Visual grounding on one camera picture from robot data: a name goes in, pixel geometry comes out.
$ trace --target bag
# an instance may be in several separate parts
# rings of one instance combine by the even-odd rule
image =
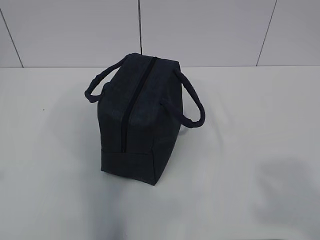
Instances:
[[[91,95],[113,70],[100,95]],[[182,86],[200,110],[200,120],[183,115]],[[181,124],[198,128],[205,110],[194,88],[180,72],[179,62],[132,53],[92,80],[84,93],[98,102],[101,170],[151,185],[164,171]]]

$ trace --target bag handle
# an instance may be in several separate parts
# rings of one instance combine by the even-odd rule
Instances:
[[[168,100],[162,99],[160,101],[160,104],[163,105],[182,125],[186,126],[187,128],[199,128],[205,123],[206,119],[206,113],[204,106],[201,104],[200,99],[194,89],[194,87],[191,85],[189,80],[186,78],[185,75],[183,75],[182,72],[175,69],[174,74],[177,76],[177,78],[182,83],[183,87],[186,89],[186,91],[189,93],[195,104],[200,110],[200,119],[198,121],[192,121],[191,119],[185,117],[182,112],[180,112],[178,109],[176,109]]]
[[[101,81],[108,75],[110,74],[113,70],[116,70],[121,67],[121,65],[125,62],[127,59],[128,55],[125,56],[121,61],[118,63],[108,67],[106,70],[98,74],[90,83],[88,89],[84,92],[85,97],[89,100],[90,103],[95,103],[99,101],[102,97],[102,93],[100,95],[91,95],[94,89],[101,83]]]

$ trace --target white wall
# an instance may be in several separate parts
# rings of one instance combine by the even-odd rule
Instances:
[[[10,39],[5,22],[0,14],[0,68],[4,67],[18,68],[21,67],[21,64]]]
[[[319,0],[278,0],[259,65],[320,65],[319,13]]]
[[[255,66],[275,0],[141,0],[142,49],[183,67]]]
[[[140,51],[136,0],[1,0],[25,67],[105,67]]]
[[[273,8],[276,8],[269,26]],[[319,0],[140,0],[143,54],[184,67],[320,65]],[[1,0],[25,67],[106,67],[140,52],[138,0]],[[20,67],[0,19],[0,67]]]

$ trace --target white surface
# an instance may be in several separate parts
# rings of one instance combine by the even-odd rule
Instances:
[[[274,0],[141,0],[143,54],[183,67],[255,66]]]
[[[1,0],[25,67],[104,67],[140,51],[135,0]]]
[[[0,14],[0,68],[19,68],[21,64]]]
[[[319,0],[279,0],[259,65],[320,65],[319,10]]]
[[[318,240],[320,67],[182,70],[206,122],[153,187],[100,172],[101,68],[0,69],[0,239]]]

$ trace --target zipper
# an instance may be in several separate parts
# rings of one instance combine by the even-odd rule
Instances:
[[[150,75],[150,72],[152,70],[152,68],[154,67],[156,61],[157,61],[157,57],[153,57],[149,63],[149,65],[147,66],[146,70],[143,73],[142,78],[140,79],[138,86],[136,87],[133,96],[128,104],[128,107],[126,108],[122,121],[121,121],[121,152],[125,153],[127,151],[127,134],[128,134],[128,124],[129,124],[129,117],[130,114],[134,108],[134,105],[145,85],[145,83],[147,82],[148,76]]]

